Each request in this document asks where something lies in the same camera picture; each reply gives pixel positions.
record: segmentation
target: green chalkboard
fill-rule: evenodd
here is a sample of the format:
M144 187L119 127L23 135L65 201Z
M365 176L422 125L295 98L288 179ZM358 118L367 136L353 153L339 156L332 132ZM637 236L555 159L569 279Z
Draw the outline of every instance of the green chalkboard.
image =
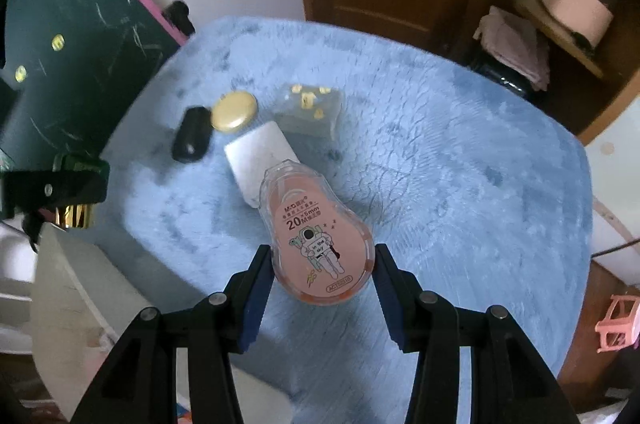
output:
M14 107L17 95L17 92L7 83L0 81L0 126L4 124L6 116L9 115L9 112Z
M19 95L0 154L25 170L51 169L61 152L98 156L178 48L138 0L8 0L0 77Z

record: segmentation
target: folded cloth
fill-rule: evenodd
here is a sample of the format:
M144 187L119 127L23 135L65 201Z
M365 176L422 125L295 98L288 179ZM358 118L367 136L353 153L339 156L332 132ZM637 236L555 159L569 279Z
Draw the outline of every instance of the folded cloth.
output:
M535 90L549 84L549 46L529 20L491 6L474 34L482 48L525 76Z

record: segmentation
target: transparent plastic casing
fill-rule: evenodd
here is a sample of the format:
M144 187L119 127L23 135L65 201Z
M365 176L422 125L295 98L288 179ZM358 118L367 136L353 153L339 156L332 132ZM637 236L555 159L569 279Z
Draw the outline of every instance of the transparent plastic casing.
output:
M375 250L369 228L311 168L285 160L269 169L259 211L271 233L276 277L301 301L346 301L371 276Z
M342 92L326 86L287 84L281 88L273 106L282 131L335 140L335 129L342 109Z

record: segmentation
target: white furniture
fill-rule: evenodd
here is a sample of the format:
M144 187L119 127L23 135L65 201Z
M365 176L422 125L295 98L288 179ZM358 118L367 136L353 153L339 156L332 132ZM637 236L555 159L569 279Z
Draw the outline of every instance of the white furniture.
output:
M36 254L17 223L0 225L0 353L30 354L29 310Z
M594 260L640 284L640 98L587 147L593 181Z
M33 360L67 419L132 319L151 305L95 245L45 224L33 285ZM190 409L186 350L176 360L177 401ZM246 424L289 424L289 398L232 367Z

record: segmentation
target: yellow bottle cap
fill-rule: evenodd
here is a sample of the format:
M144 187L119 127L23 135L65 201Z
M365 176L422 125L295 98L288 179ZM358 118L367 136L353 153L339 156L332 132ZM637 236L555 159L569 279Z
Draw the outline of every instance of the yellow bottle cap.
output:
M222 96L211 109L211 125L229 133L249 124L258 111L258 102L249 92L238 90Z

